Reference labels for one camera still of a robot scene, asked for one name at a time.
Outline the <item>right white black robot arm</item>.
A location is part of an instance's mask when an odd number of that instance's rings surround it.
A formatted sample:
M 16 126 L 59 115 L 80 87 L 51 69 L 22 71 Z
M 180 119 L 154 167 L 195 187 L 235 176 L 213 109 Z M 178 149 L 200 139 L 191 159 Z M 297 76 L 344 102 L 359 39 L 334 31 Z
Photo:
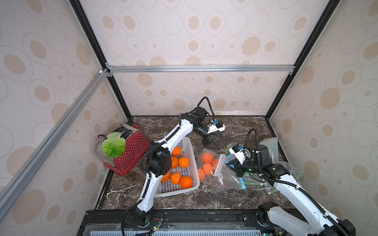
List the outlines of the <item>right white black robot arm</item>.
M 341 220 L 324 208 L 297 182 L 290 171 L 280 163 L 274 163 L 266 145 L 248 147 L 248 139 L 243 145 L 234 144 L 226 149 L 226 164 L 236 174 L 243 177 L 256 174 L 259 182 L 267 183 L 281 192 L 301 213 L 304 220 L 283 210 L 275 202 L 266 202 L 258 207 L 258 223 L 281 227 L 293 236 L 355 236 L 356 228 L 347 219 Z

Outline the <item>green-edged zip-top bag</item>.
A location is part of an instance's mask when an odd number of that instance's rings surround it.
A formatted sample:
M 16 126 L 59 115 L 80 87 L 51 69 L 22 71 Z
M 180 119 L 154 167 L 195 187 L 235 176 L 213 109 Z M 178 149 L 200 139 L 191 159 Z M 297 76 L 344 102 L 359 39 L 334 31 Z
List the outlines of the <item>green-edged zip-top bag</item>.
M 262 162 L 247 161 L 247 164 L 245 172 L 258 183 L 267 187 L 273 187 L 282 193 L 284 193 L 281 190 L 283 186 L 290 186 L 299 191 L 302 189 L 290 170 L 280 163 L 273 164 L 268 162 L 266 165 L 263 165 Z

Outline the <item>clear zip-top bag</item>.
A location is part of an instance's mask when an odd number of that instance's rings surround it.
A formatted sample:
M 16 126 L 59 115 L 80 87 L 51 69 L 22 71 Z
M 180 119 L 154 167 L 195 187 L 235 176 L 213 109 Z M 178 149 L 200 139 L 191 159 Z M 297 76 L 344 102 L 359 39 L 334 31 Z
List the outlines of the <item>clear zip-top bag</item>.
M 204 149 L 196 162 L 200 182 L 223 189 L 246 189 L 244 180 L 227 166 L 226 155 Z

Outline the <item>green zip-top bag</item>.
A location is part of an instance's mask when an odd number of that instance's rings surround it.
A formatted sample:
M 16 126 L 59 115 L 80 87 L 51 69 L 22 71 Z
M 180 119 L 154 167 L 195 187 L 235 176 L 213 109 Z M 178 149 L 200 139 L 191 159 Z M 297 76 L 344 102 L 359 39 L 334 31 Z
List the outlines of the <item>green zip-top bag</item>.
M 228 149 L 232 146 L 232 145 L 241 145 L 241 144 L 238 144 L 238 143 L 230 143 L 227 145 L 226 147 L 226 153 L 227 153 L 227 156 L 230 155 Z M 262 165 L 265 165 L 267 163 L 267 165 L 270 165 L 270 163 L 272 164 L 276 164 L 278 163 L 279 161 L 279 151 L 278 151 L 278 140 L 277 138 L 267 138 L 267 139 L 264 139 L 263 141 L 261 141 L 258 145 L 259 147 L 259 150 L 260 150 L 260 154 L 261 154 L 261 161 L 263 162 Z M 254 147 L 246 147 L 250 152 L 251 152 L 251 155 L 252 155 L 252 159 L 251 161 L 256 161 L 257 160 L 257 153 L 256 153 L 256 149 Z

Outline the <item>orange taken out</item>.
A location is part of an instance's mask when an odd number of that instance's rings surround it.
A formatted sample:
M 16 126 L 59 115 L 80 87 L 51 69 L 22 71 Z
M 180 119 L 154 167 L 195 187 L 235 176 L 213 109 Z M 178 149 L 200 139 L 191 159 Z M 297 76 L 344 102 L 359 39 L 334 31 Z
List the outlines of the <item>orange taken out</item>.
M 161 179 L 160 182 L 162 182 L 162 183 L 167 182 L 167 181 L 170 179 L 170 176 L 171 176 L 171 174 L 170 174 L 170 172 L 168 171 L 167 174 L 165 174 L 165 175 L 162 177 L 162 179 Z
M 175 169 L 179 166 L 179 159 L 175 156 L 171 157 L 171 169 Z
M 181 174 L 179 172 L 173 173 L 170 177 L 171 183 L 178 185 L 180 183 Z
M 179 158 L 179 166 L 181 168 L 187 168 L 190 166 L 190 159 L 188 157 L 181 157 Z
M 180 156 L 182 155 L 183 151 L 180 147 L 175 147 L 174 150 L 172 151 L 173 156 Z
M 180 178 L 180 187 L 182 189 L 188 189 L 193 186 L 193 179 L 189 176 L 183 176 Z

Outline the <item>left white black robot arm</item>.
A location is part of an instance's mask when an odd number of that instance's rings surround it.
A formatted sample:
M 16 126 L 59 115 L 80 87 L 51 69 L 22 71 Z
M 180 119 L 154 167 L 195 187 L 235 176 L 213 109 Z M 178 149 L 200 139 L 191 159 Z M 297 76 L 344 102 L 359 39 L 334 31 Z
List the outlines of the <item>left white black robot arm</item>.
M 212 136 L 221 137 L 224 130 L 224 123 L 216 120 L 211 102 L 206 96 L 193 110 L 181 113 L 178 124 L 165 137 L 152 142 L 141 158 L 140 169 L 146 173 L 145 184 L 138 201 L 126 211 L 131 211 L 141 226 L 147 226 L 159 183 L 171 169 L 174 148 L 194 131 L 202 137 L 202 144 L 206 149 L 220 150 Z

